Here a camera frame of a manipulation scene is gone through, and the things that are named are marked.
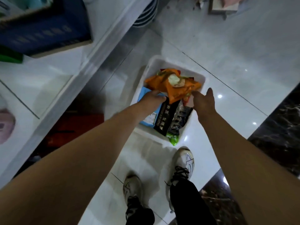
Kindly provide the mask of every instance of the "forearm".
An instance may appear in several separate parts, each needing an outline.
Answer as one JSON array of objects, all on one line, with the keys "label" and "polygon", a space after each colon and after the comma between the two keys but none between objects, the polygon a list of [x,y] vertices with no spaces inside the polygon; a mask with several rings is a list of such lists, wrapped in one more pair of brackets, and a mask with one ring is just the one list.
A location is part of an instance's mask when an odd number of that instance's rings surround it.
[{"label": "forearm", "polygon": [[137,106],[54,151],[5,186],[0,191],[2,224],[77,224],[143,119]]},{"label": "forearm", "polygon": [[200,122],[247,222],[299,223],[299,180],[238,134],[219,114]]}]

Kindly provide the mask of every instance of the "leg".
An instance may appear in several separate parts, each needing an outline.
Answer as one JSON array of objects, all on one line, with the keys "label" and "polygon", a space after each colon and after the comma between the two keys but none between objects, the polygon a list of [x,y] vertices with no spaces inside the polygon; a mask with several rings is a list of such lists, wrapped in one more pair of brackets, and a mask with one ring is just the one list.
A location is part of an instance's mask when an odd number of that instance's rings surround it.
[{"label": "leg", "polygon": [[217,224],[195,185],[189,181],[194,168],[193,154],[187,148],[180,148],[173,157],[174,172],[168,185],[169,203],[175,211],[179,225],[194,224],[199,219],[205,224]]},{"label": "leg", "polygon": [[126,211],[126,225],[153,225],[154,213],[149,208],[144,208],[143,188],[141,180],[136,175],[129,175],[123,185],[123,193],[128,209]]}]

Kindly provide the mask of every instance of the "hand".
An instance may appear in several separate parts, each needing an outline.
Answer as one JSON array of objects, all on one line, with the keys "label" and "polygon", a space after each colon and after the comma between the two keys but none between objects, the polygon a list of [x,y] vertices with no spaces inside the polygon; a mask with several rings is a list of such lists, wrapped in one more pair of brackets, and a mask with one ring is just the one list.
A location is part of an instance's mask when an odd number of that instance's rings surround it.
[{"label": "hand", "polygon": [[142,116],[144,117],[144,119],[148,115],[152,114],[161,103],[166,101],[167,98],[165,96],[161,96],[158,94],[159,90],[147,92],[138,102],[138,104],[140,105],[140,110],[143,112]]},{"label": "hand", "polygon": [[215,98],[211,88],[207,90],[206,95],[198,91],[193,91],[192,95],[194,96],[194,110],[197,112],[199,122],[209,115],[217,113],[215,109]]}]

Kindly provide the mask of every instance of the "dark blue cardboard box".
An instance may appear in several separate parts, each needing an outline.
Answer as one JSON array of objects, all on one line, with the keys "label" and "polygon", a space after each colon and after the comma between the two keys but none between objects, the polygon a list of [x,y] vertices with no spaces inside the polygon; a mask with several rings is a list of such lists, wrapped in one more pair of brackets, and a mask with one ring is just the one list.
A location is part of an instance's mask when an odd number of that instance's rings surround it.
[{"label": "dark blue cardboard box", "polygon": [[89,43],[83,0],[53,0],[50,7],[0,21],[0,44],[33,58]]}]

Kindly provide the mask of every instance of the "person's left hand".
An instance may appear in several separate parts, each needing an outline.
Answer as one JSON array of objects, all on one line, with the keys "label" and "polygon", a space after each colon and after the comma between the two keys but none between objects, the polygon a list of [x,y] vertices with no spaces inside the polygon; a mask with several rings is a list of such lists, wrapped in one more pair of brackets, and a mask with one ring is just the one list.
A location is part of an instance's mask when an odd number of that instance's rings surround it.
[{"label": "person's left hand", "polygon": [[159,90],[153,90],[147,92],[143,98],[137,103],[142,111],[142,116],[146,118],[148,115],[152,114],[158,106],[166,101],[165,96],[158,95]]}]

